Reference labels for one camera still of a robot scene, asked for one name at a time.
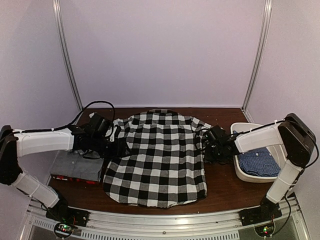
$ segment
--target vertical metal post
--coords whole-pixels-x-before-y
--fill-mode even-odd
[[[64,60],[64,65],[65,69],[69,78],[69,83],[71,86],[71,90],[76,102],[76,106],[78,110],[83,109],[83,105],[80,99],[79,91],[77,88],[74,72],[72,70],[71,62],[70,62],[70,56],[67,48],[67,42],[66,42],[66,37],[65,37],[65,31],[64,31],[64,26],[63,26],[63,21],[62,21],[62,15],[61,15],[61,10],[60,10],[60,0],[53,0],[53,11],[54,11],[54,17],[56,21],[56,26],[59,34],[59,40],[60,40],[60,45],[61,45],[61,50],[62,50],[62,56]]]
[[[262,54],[263,54],[263,51],[266,45],[267,36],[268,36],[269,25],[271,20],[271,12],[272,12],[272,0],[265,0],[258,49],[255,56],[255,61],[254,61],[254,65],[251,73],[251,79],[249,82],[248,90],[246,92],[245,99],[242,106],[242,110],[244,112],[246,112],[248,108],[248,104],[257,80],[258,71],[261,64],[261,60],[262,60]]]

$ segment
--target white laundry basket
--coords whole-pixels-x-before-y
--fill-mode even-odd
[[[260,126],[262,125],[255,124],[255,123],[247,123],[247,122],[236,122],[231,125],[230,129],[231,129],[231,133],[233,133],[234,131],[237,131],[239,133],[239,132],[245,132]],[[281,145],[274,145],[274,146],[268,146],[267,149],[273,156],[276,163],[282,169],[287,160],[283,147]],[[270,183],[276,180],[277,178],[276,176],[266,177],[266,176],[253,176],[253,175],[246,174],[241,170],[239,166],[238,156],[234,156],[233,163],[235,167],[235,173],[238,176],[238,178],[240,178],[242,181],[250,182],[250,183]]]

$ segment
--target blue fabric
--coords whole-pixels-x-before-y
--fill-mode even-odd
[[[243,172],[258,177],[277,177],[281,168],[266,147],[257,148],[238,155]]]

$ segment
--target white wall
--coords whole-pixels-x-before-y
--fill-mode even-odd
[[[257,123],[296,113],[320,140],[320,1],[273,1],[261,68],[248,111]],[[320,161],[295,188],[312,239],[319,239]]]
[[[51,128],[68,123],[77,108],[52,1],[0,0],[0,6],[0,127]],[[29,155],[19,163],[46,182],[55,155]],[[0,239],[17,239],[28,204],[28,197],[0,184]]]
[[[83,104],[240,107],[263,0],[61,1]]]

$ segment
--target wooden table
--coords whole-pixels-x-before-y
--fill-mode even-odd
[[[152,108],[117,108],[116,118],[124,119]],[[196,117],[210,125],[220,125],[227,131],[235,122],[246,122],[238,108],[170,108],[185,116]],[[112,119],[108,108],[87,109],[79,120],[79,125],[89,121],[89,113],[97,112]],[[102,184],[90,185],[52,179],[50,186],[60,191],[70,207],[122,214],[196,214],[226,211],[256,206],[267,193],[271,183],[250,183],[240,180],[231,165],[204,164],[207,183],[207,197],[197,202],[174,206],[169,209],[129,206],[115,202],[103,191]]]

